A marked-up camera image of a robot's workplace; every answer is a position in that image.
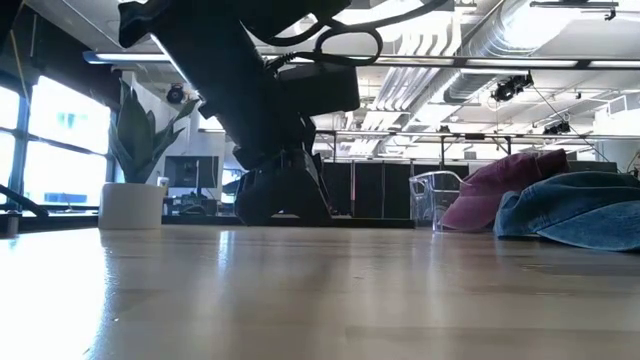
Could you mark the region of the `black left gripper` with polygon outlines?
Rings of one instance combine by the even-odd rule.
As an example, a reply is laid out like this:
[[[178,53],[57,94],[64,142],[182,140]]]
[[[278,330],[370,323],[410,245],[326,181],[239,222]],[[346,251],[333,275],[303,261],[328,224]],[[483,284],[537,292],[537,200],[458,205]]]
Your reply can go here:
[[[236,158],[246,169],[292,150],[286,152],[288,164],[284,170],[288,211],[311,225],[331,220],[321,172],[306,152],[313,143],[315,126],[289,103],[272,74],[262,69],[205,70],[202,115],[220,123],[238,147]],[[241,177],[235,214],[244,224],[263,225],[278,211],[276,195],[281,175],[280,169],[257,168]]]

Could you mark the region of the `blue denim baseball cap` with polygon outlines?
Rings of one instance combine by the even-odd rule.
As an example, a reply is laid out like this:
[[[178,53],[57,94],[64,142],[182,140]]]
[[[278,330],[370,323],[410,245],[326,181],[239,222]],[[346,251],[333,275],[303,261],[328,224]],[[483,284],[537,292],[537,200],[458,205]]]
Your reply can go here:
[[[594,250],[640,251],[640,180],[628,174],[560,174],[503,195],[493,232],[538,235]]]

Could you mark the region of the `black partition panels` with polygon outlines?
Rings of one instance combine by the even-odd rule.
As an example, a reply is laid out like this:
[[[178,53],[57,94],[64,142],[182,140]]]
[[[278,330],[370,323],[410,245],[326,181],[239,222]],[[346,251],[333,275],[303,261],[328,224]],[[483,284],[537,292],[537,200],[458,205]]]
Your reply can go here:
[[[445,169],[461,178],[470,174],[467,165],[448,165]],[[437,164],[326,162],[322,176],[329,194],[330,209],[336,215],[410,219],[409,179],[439,170]]]

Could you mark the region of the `black room monitor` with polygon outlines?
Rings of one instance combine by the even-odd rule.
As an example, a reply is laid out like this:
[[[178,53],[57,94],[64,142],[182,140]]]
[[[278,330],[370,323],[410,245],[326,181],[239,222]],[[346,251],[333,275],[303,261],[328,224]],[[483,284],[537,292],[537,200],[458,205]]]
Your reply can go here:
[[[164,176],[174,188],[216,188],[218,167],[217,156],[167,156]]]

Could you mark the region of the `clear plastic bin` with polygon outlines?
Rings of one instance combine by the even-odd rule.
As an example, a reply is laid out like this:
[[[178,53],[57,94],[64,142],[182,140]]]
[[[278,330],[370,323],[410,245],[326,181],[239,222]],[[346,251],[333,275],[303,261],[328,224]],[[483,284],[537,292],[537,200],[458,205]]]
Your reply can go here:
[[[459,196],[463,179],[452,171],[426,172],[409,179],[410,219],[417,229],[450,231],[443,217]]]

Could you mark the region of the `green plant in white pot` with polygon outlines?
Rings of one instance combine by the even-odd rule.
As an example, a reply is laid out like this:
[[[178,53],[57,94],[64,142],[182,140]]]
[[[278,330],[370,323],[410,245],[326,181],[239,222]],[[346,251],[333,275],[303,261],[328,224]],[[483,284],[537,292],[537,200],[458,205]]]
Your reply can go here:
[[[98,227],[103,230],[156,230],[162,224],[166,190],[149,184],[156,164],[183,132],[178,121],[191,115],[197,99],[182,105],[167,125],[156,129],[155,114],[146,111],[136,90],[125,81],[121,85],[118,117],[109,125],[109,150],[120,166],[124,181],[102,187]]]

